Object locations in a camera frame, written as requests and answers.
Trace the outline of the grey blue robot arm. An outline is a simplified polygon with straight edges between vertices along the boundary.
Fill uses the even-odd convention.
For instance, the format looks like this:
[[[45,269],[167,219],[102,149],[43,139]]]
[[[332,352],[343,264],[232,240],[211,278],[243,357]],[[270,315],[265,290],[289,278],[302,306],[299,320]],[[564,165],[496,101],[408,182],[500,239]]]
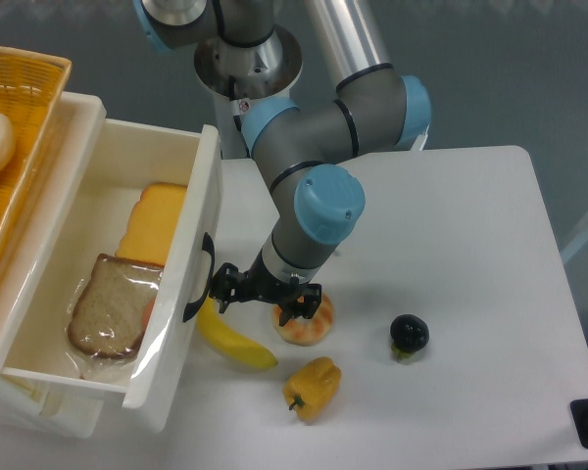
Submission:
[[[206,295],[221,308],[276,305],[280,323],[312,318],[321,301],[314,276],[365,206],[361,184],[343,163],[425,134],[431,123],[425,87],[396,73],[367,1],[305,5],[336,93],[312,113],[290,99],[302,52],[275,21],[270,1],[137,1],[133,7],[154,47],[194,47],[194,69],[215,98],[232,155],[255,162],[278,212],[251,267],[213,269]]]

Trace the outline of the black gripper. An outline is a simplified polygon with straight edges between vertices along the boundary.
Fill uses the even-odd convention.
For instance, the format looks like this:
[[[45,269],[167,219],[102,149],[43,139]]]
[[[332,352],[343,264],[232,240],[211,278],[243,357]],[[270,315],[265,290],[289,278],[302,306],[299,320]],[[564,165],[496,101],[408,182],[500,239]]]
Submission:
[[[219,313],[225,313],[234,303],[257,301],[278,306],[278,326],[284,327],[293,318],[311,319],[315,315],[322,287],[303,283],[296,276],[278,280],[262,262],[255,262],[244,272],[226,262],[212,277],[209,296],[219,303]]]

